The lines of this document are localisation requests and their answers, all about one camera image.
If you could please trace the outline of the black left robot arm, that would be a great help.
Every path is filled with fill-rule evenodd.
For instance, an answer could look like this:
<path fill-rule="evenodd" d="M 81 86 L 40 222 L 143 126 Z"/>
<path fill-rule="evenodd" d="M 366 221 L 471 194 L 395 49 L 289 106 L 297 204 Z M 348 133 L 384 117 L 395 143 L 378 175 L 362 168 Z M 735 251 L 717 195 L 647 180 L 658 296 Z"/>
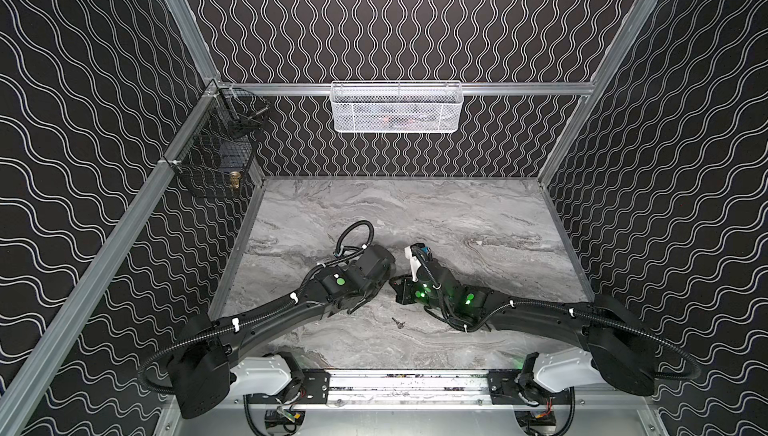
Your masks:
<path fill-rule="evenodd" d="M 360 227 L 368 231 L 366 240 L 345 245 Z M 325 316 L 353 314 L 378 295 L 393 275 L 395 257 L 374 235 L 370 221 L 356 221 L 337 240 L 333 259 L 310 269 L 295 290 L 233 316 L 192 317 L 172 344 L 141 363 L 139 385 L 174 396 L 185 419 L 212 410 L 244 383 L 238 367 L 250 351 Z"/>

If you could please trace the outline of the brass object in basket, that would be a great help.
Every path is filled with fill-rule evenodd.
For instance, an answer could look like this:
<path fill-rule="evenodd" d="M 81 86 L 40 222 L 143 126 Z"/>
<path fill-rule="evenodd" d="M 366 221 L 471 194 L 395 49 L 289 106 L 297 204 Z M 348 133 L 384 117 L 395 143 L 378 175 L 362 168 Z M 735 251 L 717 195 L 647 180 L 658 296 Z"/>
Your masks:
<path fill-rule="evenodd" d="M 242 173 L 240 171 L 232 171 L 229 174 L 230 187 L 233 190 L 240 190 L 242 180 Z"/>

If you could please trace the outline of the white mesh wall basket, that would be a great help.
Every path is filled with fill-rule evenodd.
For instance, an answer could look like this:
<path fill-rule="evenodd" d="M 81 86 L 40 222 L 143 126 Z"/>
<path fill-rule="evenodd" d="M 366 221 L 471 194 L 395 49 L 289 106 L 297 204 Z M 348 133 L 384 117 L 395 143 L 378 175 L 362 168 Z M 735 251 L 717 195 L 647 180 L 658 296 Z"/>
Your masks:
<path fill-rule="evenodd" d="M 340 133 L 453 133 L 464 104 L 460 82 L 336 80 L 329 96 Z"/>

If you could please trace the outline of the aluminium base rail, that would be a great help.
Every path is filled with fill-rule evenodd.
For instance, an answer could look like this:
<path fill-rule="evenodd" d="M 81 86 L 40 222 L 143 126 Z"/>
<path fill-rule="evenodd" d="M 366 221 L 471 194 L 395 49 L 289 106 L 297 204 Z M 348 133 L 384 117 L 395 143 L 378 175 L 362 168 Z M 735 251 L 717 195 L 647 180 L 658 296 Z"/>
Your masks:
<path fill-rule="evenodd" d="M 309 409 L 523 409 L 531 406 L 514 385 L 516 370 L 308 370 L 303 397 Z"/>

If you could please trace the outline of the spare key on table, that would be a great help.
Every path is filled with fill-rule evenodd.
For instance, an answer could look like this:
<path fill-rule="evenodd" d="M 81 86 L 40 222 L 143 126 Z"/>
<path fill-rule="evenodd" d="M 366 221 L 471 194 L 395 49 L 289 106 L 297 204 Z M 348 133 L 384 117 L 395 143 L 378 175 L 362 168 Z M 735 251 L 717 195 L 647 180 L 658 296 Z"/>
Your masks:
<path fill-rule="evenodd" d="M 405 327 L 405 322 L 403 322 L 403 321 L 399 321 L 398 319 L 396 319 L 396 318 L 394 318 L 394 317 L 392 317 L 391 319 L 392 319 L 392 321 L 395 323 L 395 325 L 396 325 L 396 327 L 397 327 L 398 329 L 403 329 L 403 328 Z"/>

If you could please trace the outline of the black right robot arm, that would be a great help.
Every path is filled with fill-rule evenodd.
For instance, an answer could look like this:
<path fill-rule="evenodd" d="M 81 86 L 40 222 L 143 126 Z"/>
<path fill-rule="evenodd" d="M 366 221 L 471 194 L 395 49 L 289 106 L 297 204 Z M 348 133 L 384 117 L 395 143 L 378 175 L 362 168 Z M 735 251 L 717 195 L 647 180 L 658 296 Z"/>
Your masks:
<path fill-rule="evenodd" d="M 426 313 L 464 334 L 483 329 L 512 331 L 568 344 L 560 353 L 531 353 L 520 387 L 558 393 L 605 382 L 636 396 L 651 396 L 660 381 L 687 382 L 702 373 L 689 352 L 654 333 L 610 296 L 591 302 L 552 302 L 464 284 L 422 243 L 405 248 L 410 273 L 392 280 L 401 305 Z"/>

